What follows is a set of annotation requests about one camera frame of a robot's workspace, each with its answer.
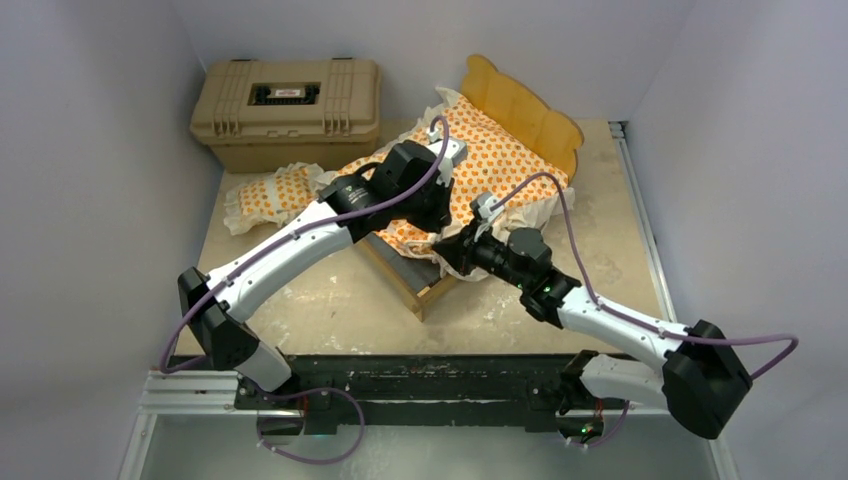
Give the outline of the orange patterned white blanket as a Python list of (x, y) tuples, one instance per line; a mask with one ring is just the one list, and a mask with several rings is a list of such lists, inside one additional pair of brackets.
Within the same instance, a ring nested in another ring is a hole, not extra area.
[[(491, 192), (502, 199), (522, 181), (537, 172), (547, 172), (557, 178), (563, 187), (564, 198), (569, 210), (573, 209), (575, 192), (569, 187), (569, 174), (550, 165), (540, 156), (507, 132), (505, 127), (474, 107), (459, 92), (437, 87), (443, 102), (428, 107), (414, 128), (401, 134), (374, 154), (359, 158), (341, 168), (327, 171), (316, 180), (317, 189), (328, 186), (338, 175), (354, 173), (370, 162), (382, 162), (395, 143), (413, 140), (428, 143), (428, 128), (433, 117), (442, 115), (450, 127), (452, 139), (462, 140), (468, 154), (458, 167), (453, 169), (455, 184), (452, 189), (450, 212), (452, 223), (441, 234), (423, 232), (406, 221), (393, 221), (385, 230), (377, 232), (378, 238), (389, 245), (393, 253), (407, 259), (423, 260), (439, 265), (440, 273), (457, 276), (431, 249), (442, 237), (460, 232), (471, 219), (470, 202), (483, 192)], [(534, 180), (505, 204), (504, 212), (492, 225), (491, 233), (505, 241), (509, 233), (521, 227), (544, 230), (553, 215), (562, 213), (557, 187), (548, 177)]]

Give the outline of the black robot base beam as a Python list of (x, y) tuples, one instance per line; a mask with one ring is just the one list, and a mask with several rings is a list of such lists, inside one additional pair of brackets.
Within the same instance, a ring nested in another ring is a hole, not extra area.
[(239, 379), (231, 405), (262, 417), (302, 413), (309, 434), (342, 425), (519, 427), (575, 435), (624, 405), (580, 386), (579, 354), (292, 355), (294, 377), (274, 401)]

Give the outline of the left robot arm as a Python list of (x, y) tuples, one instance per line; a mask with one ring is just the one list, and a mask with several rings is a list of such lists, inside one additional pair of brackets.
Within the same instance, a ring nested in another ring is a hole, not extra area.
[(247, 326), (257, 309), (312, 265), (394, 220), (438, 233), (451, 222), (452, 173), (467, 156), (460, 140), (403, 141), (381, 162), (339, 175), (283, 229), (241, 257), (178, 278), (181, 311), (213, 369), (233, 370), (272, 408), (297, 399), (284, 356)]

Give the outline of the wooden pet bed frame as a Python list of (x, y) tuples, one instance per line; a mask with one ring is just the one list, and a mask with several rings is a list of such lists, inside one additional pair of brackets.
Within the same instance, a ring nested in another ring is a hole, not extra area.
[[(579, 126), (567, 115), (550, 108), (524, 84), (500, 72), (488, 58), (472, 55), (467, 60), (467, 67), (468, 71), (461, 86), (455, 91), (505, 127), (508, 133), (527, 146), (532, 153), (569, 174), (571, 182), (578, 165), (577, 151), (584, 143), (584, 135)], [(403, 133), (390, 135), (386, 145)], [(442, 279), (435, 286), (414, 294), (401, 286), (386, 266), (378, 263), (376, 254), (365, 246), (364, 240), (360, 244), (361, 248), (390, 279), (406, 308), (419, 320), (425, 318), (429, 304), (458, 281), (457, 277), (448, 272), (442, 274)]]

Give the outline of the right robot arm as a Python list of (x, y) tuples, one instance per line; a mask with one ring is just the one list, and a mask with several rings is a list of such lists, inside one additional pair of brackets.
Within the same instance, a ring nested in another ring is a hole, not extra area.
[(519, 228), (505, 241), (473, 227), (435, 243), (458, 273), (481, 269), (518, 288), (540, 322), (595, 337), (629, 355), (597, 355), (564, 376), (561, 392), (576, 407), (612, 397), (665, 408), (689, 432), (716, 439), (752, 387), (752, 377), (720, 328), (663, 321), (593, 295), (555, 267), (542, 233)]

